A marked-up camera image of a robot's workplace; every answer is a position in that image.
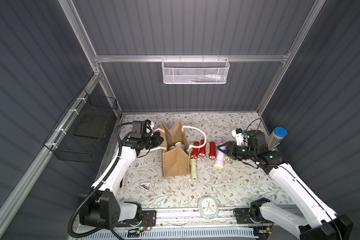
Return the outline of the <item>brown burlap tote bag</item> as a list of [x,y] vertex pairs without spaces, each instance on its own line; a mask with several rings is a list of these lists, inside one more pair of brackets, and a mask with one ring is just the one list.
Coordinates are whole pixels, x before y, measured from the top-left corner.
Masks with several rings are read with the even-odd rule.
[[[182,122],[177,122],[171,129],[169,129],[164,123],[161,123],[160,127],[154,130],[159,132],[161,137],[164,139],[163,143],[154,148],[155,150],[161,150],[162,152],[162,176],[164,178],[185,176],[188,175],[190,171],[190,159],[192,148],[196,146],[191,145],[187,139],[186,129],[196,130],[200,132],[204,140],[207,142],[207,135],[202,130],[185,126]],[[185,148],[185,151],[180,148],[174,148],[169,151],[171,146],[174,146],[175,143],[182,142]]]

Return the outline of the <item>green flashlight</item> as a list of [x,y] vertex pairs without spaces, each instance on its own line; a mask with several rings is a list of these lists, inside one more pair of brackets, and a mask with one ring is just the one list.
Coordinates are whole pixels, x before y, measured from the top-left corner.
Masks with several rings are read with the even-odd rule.
[[190,171],[191,171],[191,179],[197,180],[198,179],[198,171],[197,171],[197,160],[190,159]]

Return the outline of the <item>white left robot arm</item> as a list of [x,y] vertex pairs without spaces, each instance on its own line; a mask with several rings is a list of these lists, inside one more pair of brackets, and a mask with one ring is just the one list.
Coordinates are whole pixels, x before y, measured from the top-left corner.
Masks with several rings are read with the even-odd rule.
[[132,130],[121,138],[116,134],[118,152],[105,172],[78,196],[79,205],[68,222],[68,234],[83,238],[102,229],[113,231],[121,222],[138,224],[142,220],[142,206],[136,202],[119,202],[117,193],[130,165],[142,150],[159,147],[164,139],[154,131],[150,120],[133,121]]

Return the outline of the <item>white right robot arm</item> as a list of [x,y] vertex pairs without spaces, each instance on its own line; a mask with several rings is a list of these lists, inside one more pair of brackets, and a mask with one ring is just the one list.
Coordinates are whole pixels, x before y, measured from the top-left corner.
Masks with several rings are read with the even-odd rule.
[[267,198],[251,202],[248,216],[254,223],[266,221],[275,223],[293,234],[299,240],[347,240],[353,229],[352,220],[338,215],[326,205],[286,163],[274,147],[277,135],[266,138],[258,130],[233,131],[235,141],[216,141],[217,155],[232,160],[254,162],[256,169],[262,169],[274,180],[296,204],[302,216],[294,215],[275,205]]

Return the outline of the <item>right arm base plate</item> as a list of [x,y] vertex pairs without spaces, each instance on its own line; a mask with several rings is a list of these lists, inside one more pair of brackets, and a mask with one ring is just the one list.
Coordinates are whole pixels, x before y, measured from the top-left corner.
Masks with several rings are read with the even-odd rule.
[[268,224],[273,225],[274,223],[268,220],[263,219],[262,217],[252,217],[251,208],[235,208],[234,217],[236,219],[237,224]]

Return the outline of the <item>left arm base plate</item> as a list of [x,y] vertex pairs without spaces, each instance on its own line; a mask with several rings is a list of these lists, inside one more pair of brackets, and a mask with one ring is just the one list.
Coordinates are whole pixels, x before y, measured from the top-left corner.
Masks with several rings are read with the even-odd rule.
[[143,210],[137,213],[137,216],[131,220],[124,220],[116,224],[116,228],[129,228],[129,227],[154,227],[156,225],[157,211]]

